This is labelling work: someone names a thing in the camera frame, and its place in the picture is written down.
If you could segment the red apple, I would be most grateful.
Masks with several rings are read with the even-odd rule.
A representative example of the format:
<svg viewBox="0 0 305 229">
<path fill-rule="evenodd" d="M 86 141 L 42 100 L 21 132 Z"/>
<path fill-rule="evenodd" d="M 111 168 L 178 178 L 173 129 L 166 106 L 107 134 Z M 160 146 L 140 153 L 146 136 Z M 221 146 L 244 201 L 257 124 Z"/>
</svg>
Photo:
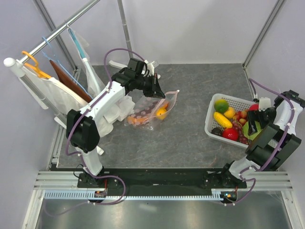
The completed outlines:
<svg viewBox="0 0 305 229">
<path fill-rule="evenodd" d="M 259 109 L 259 104 L 253 104 L 249 107 L 248 111 L 256 111 Z"/>
</svg>

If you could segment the green cabbage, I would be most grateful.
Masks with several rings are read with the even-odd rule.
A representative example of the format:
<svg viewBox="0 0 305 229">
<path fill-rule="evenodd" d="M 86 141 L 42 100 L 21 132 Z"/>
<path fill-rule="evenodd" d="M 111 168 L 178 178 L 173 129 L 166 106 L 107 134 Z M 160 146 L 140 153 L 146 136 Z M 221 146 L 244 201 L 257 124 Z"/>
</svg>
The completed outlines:
<svg viewBox="0 0 305 229">
<path fill-rule="evenodd" d="M 254 140 L 260 134 L 260 132 L 262 131 L 260 123 L 255 121 L 255 125 L 256 125 L 257 132 L 249 135 L 248 134 L 248 131 L 249 131 L 249 122 L 246 122 L 244 124 L 244 126 L 243 126 L 244 137 L 246 137 L 249 140 Z"/>
</svg>

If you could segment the clear pink-dotted zip bag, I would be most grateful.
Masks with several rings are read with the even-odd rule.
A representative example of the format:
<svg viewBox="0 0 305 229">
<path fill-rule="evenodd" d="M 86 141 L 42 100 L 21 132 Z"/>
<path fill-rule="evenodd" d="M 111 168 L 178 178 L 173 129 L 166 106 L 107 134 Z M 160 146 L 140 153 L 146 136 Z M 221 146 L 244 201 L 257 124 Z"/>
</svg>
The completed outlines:
<svg viewBox="0 0 305 229">
<path fill-rule="evenodd" d="M 143 96 L 134 107 L 134 110 L 125 120 L 125 126 L 137 129 L 154 130 L 164 121 L 176 104 L 180 90 L 165 93 L 165 98 L 150 98 Z"/>
</svg>

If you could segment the orange citrus fruit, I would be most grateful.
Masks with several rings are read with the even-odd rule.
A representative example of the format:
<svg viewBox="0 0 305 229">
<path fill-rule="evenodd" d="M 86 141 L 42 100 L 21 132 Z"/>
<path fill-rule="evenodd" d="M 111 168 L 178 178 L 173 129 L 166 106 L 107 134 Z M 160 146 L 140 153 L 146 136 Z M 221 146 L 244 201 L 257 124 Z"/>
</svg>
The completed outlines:
<svg viewBox="0 0 305 229">
<path fill-rule="evenodd" d="M 167 110 L 164 107 L 159 108 L 158 111 L 156 112 L 156 118 L 159 120 L 165 119 L 166 116 L 167 116 Z"/>
</svg>

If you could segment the orange carrot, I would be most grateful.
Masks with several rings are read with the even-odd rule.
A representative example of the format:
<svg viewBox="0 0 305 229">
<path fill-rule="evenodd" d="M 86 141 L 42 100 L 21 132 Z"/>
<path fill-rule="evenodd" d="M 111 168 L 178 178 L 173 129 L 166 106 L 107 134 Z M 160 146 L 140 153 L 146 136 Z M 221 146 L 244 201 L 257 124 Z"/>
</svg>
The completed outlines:
<svg viewBox="0 0 305 229">
<path fill-rule="evenodd" d="M 127 116 L 126 123 L 133 126 L 147 125 L 152 121 L 158 120 L 156 118 L 156 112 L 159 108 L 164 107 L 166 110 L 169 106 L 169 102 L 163 102 L 161 106 L 155 111 L 157 102 L 149 104 L 147 107 L 140 106 L 140 110 L 136 109 L 133 114 Z"/>
</svg>

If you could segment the green-yellow mango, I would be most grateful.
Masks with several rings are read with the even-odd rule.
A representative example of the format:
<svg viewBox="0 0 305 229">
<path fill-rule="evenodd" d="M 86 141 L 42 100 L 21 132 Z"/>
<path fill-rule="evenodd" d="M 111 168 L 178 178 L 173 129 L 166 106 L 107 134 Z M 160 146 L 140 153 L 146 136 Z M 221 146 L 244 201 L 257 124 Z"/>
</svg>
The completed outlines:
<svg viewBox="0 0 305 229">
<path fill-rule="evenodd" d="M 229 109 L 229 104 L 225 99 L 219 99 L 215 101 L 214 109 L 216 112 L 223 114 Z"/>
</svg>

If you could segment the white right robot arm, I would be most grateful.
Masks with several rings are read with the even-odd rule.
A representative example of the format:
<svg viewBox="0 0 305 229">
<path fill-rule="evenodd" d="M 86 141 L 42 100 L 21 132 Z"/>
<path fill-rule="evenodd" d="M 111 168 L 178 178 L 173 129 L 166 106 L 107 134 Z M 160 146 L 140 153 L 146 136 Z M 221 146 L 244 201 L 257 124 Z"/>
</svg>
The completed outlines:
<svg viewBox="0 0 305 229">
<path fill-rule="evenodd" d="M 289 90 L 278 95 L 274 104 L 249 110 L 246 133 L 250 144 L 246 155 L 238 161 L 226 164 L 218 176 L 222 187 L 237 186 L 252 171 L 275 171 L 300 146 L 295 124 L 305 107 L 304 99 Z"/>
</svg>

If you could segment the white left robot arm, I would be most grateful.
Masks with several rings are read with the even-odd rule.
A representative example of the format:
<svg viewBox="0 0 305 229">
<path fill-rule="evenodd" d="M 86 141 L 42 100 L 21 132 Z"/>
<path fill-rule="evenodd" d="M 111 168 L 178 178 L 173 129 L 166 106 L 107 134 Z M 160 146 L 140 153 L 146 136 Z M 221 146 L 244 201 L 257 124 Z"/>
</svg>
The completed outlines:
<svg viewBox="0 0 305 229">
<path fill-rule="evenodd" d="M 140 90 L 151 98 L 165 98 L 154 69 L 157 62 L 147 62 L 131 58 L 128 65 L 114 74 L 106 87 L 87 105 L 67 114 L 66 137 L 68 143 L 76 148 L 82 159 L 88 182 L 93 187 L 101 187 L 105 177 L 99 161 L 97 146 L 100 141 L 98 122 L 123 97 L 133 90 Z"/>
</svg>

